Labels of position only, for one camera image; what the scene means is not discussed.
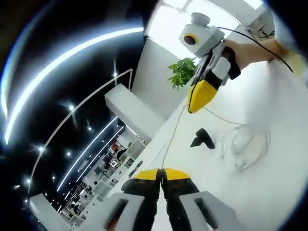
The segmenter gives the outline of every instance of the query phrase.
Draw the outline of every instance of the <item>green leaves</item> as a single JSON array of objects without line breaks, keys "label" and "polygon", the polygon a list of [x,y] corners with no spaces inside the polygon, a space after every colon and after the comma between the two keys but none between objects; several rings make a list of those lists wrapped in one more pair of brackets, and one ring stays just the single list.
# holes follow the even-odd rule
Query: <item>green leaves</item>
[{"label": "green leaves", "polygon": [[173,89],[184,87],[185,84],[193,77],[196,69],[196,65],[193,61],[194,58],[185,58],[168,67],[174,74],[174,76],[167,79],[167,81],[171,81]]}]

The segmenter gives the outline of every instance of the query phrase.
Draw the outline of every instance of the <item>window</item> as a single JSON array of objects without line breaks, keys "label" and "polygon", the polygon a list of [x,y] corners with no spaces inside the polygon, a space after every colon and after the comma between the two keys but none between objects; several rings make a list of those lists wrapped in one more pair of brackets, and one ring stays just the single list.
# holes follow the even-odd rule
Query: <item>window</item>
[{"label": "window", "polygon": [[[146,34],[160,46],[180,59],[195,57],[179,41],[179,36],[186,24],[191,21],[191,13],[206,14],[210,24],[235,29],[238,21],[225,10],[206,0],[164,0],[153,13]],[[230,34],[224,31],[225,37]]]}]

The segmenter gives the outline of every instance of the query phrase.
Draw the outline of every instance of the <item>white table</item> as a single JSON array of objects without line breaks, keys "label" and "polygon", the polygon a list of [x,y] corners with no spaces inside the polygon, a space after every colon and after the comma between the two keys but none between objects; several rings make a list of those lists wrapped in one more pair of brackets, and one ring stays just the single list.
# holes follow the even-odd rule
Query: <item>white table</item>
[{"label": "white table", "polygon": [[[161,127],[142,154],[138,171],[160,167],[168,140],[182,105]],[[281,63],[267,62],[247,67],[229,81],[207,106],[225,119],[251,123],[271,132],[269,153],[248,170],[230,172],[219,159],[219,150],[203,144],[190,148],[195,132],[206,128],[215,143],[234,127],[206,110],[182,114],[166,156],[165,167],[188,173],[201,191],[209,191],[232,207],[248,230],[276,230],[288,218],[308,179],[308,90]],[[120,192],[127,171],[109,194]],[[171,230],[161,195],[152,230]]]}]

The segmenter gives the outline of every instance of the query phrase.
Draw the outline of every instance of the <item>white pillar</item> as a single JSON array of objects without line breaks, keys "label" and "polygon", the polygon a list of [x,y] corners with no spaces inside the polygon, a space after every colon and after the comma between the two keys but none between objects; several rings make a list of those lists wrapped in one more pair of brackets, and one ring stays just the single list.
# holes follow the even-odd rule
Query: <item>white pillar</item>
[{"label": "white pillar", "polygon": [[127,126],[147,142],[165,120],[122,84],[105,94],[106,104]]},{"label": "white pillar", "polygon": [[43,194],[30,198],[30,209],[48,231],[69,231],[70,225],[50,205]]}]

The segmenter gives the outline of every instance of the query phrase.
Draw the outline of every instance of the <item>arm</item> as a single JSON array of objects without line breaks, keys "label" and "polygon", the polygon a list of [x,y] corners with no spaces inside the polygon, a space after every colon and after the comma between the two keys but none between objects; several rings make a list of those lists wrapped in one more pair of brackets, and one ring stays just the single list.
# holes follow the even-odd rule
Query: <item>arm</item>
[{"label": "arm", "polygon": [[[234,50],[236,62],[241,70],[251,63],[269,61],[275,58],[273,54],[256,43],[239,44],[231,40],[225,40],[224,42],[227,47]],[[273,38],[260,43],[280,57],[283,57],[288,52],[287,49],[282,47],[276,39]]]}]

